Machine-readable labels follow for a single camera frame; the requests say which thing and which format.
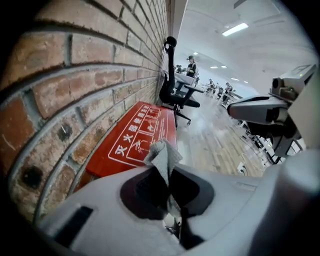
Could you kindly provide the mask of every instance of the white ceiling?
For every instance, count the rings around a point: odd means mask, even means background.
[[[175,64],[187,66],[186,58],[197,52],[199,68],[226,79],[237,78],[265,94],[273,77],[300,65],[318,63],[316,50],[300,25],[277,0],[242,0],[235,7],[236,2],[188,1]],[[249,27],[227,37],[222,35],[241,23]]]

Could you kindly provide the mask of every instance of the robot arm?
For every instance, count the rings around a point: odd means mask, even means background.
[[[288,109],[316,71],[316,65],[298,66],[273,78],[269,95],[253,96],[231,103],[228,114],[246,121],[251,134],[271,139],[274,154],[287,157],[294,140],[301,135]]]

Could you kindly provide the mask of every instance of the black office chair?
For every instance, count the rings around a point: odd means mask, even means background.
[[[174,49],[177,45],[177,40],[169,36],[164,45],[163,48],[165,49],[166,53],[168,54],[168,73],[169,73],[169,80],[167,80],[167,75],[165,75],[164,82],[162,85],[162,88],[159,93],[159,97],[163,103],[170,104],[173,106],[174,111],[174,119],[175,119],[175,127],[178,126],[177,123],[177,116],[182,117],[184,119],[188,120],[188,125],[191,123],[191,119],[180,113],[179,109],[183,109],[184,106],[190,106],[193,108],[199,108],[200,103],[195,101],[191,95],[194,92],[204,93],[202,90],[198,90],[194,87],[184,85],[185,88],[188,89],[188,92],[185,96],[183,95],[177,95],[177,94],[171,94],[174,87],[175,87],[175,70],[174,70]]]

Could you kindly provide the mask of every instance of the brick wall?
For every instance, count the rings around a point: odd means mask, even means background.
[[[72,193],[131,106],[158,99],[164,2],[54,0],[16,43],[0,83],[0,160],[29,221]]]

